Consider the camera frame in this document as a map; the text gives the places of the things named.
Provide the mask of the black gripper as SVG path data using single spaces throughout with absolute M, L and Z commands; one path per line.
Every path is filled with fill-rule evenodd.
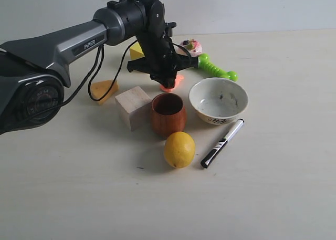
M 136 35 L 136 39 L 142 48 L 144 57 L 132 60 L 127 64 L 127 70 L 134 70 L 149 74 L 152 80 L 158 80 L 163 92 L 172 92 L 176 86 L 177 72 L 186 68 L 197 68 L 198 58 L 192 57 L 188 50 L 180 55 L 175 50 L 172 29 L 175 22 L 163 24 L 163 31 L 157 36 L 155 33 L 143 30 Z

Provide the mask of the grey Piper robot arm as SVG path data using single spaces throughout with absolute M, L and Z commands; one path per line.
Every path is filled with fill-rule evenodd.
M 109 1 L 91 21 L 42 36 L 1 45 L 1 133 L 32 129 L 49 122 L 68 104 L 69 65 L 92 50 L 90 74 L 104 59 L 104 47 L 135 37 L 144 56 L 128 62 L 128 71 L 146 73 L 166 88 L 175 86 L 180 70 L 196 67 L 188 51 L 176 52 L 172 29 L 160 0 Z

